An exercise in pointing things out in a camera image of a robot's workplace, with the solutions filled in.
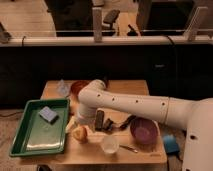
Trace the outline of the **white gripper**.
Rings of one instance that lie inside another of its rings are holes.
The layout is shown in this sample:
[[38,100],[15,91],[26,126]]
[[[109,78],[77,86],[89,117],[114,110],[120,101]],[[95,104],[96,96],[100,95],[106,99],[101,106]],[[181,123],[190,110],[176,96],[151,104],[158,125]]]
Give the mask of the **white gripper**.
[[80,104],[77,107],[75,120],[80,125],[93,125],[96,118],[96,109]]

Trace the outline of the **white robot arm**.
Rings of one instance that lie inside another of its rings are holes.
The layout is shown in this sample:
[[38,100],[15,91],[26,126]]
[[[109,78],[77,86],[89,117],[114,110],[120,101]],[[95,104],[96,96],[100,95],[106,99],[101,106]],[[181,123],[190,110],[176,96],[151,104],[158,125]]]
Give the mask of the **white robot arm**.
[[90,125],[98,108],[108,108],[185,130],[182,171],[213,171],[213,98],[112,93],[96,79],[78,93],[76,121]]

